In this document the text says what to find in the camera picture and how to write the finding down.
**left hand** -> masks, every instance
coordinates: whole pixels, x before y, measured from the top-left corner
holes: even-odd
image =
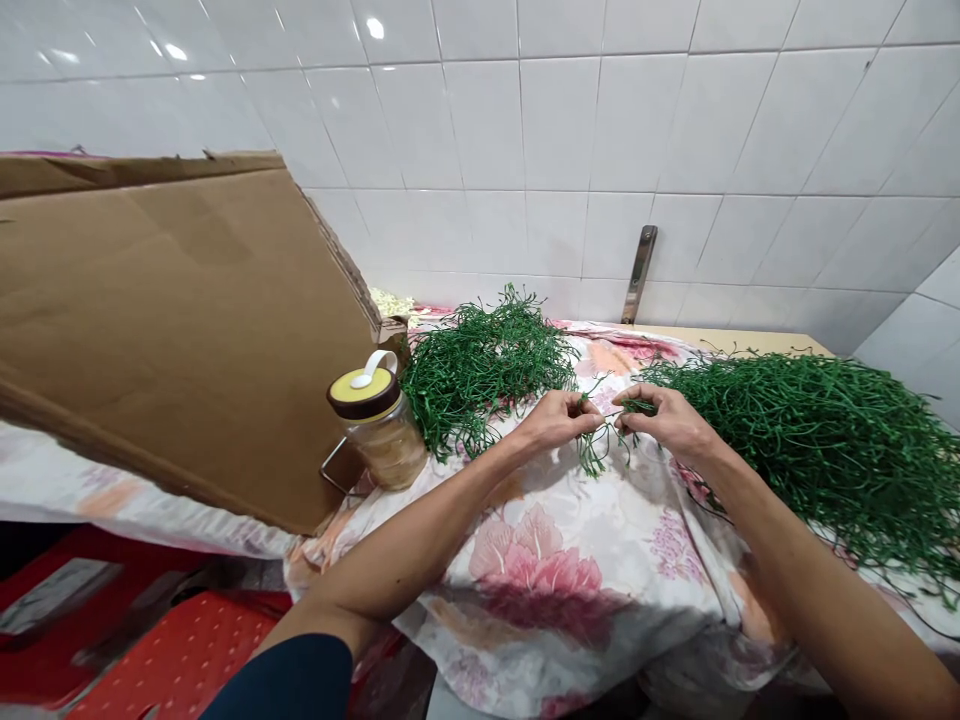
[[[589,400],[581,403],[581,397],[581,393],[551,390],[510,434],[544,452],[595,431],[603,425],[603,414]]]

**cardboard flap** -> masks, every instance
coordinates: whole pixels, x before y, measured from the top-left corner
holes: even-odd
[[[31,188],[0,202],[0,413],[314,532],[342,500],[326,389],[379,334],[329,226],[272,154],[51,160],[0,157]]]
[[[0,200],[83,190],[110,190],[284,168],[273,152],[205,158],[97,158],[83,155],[0,155]]]

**red stool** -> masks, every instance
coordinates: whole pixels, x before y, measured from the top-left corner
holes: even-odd
[[[290,605],[267,592],[204,592],[177,605],[67,717],[197,717]]]
[[[69,703],[207,560],[91,525],[71,532],[0,583],[0,702]]]

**hand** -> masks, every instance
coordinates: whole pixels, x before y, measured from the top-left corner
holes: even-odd
[[[593,432],[603,425],[603,415],[589,400],[581,403],[581,397],[581,393],[551,390],[510,435],[543,452]]]
[[[684,465],[696,469],[697,463],[711,459],[726,447],[717,431],[676,390],[640,383],[617,395],[613,404],[622,406],[627,398],[653,403],[657,413],[648,417],[622,412],[615,423],[617,429],[652,435]]]

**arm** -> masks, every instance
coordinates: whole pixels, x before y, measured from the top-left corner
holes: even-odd
[[[547,393],[513,432],[316,578],[254,655],[297,635],[324,633],[342,639],[359,660],[377,628],[443,574],[501,480],[538,453],[600,427],[596,407],[579,402],[579,393]]]
[[[750,546],[759,581],[797,644],[854,713],[960,716],[960,687],[880,595],[835,557],[675,390],[636,385],[656,415],[624,413],[618,428],[653,435],[700,473]]]

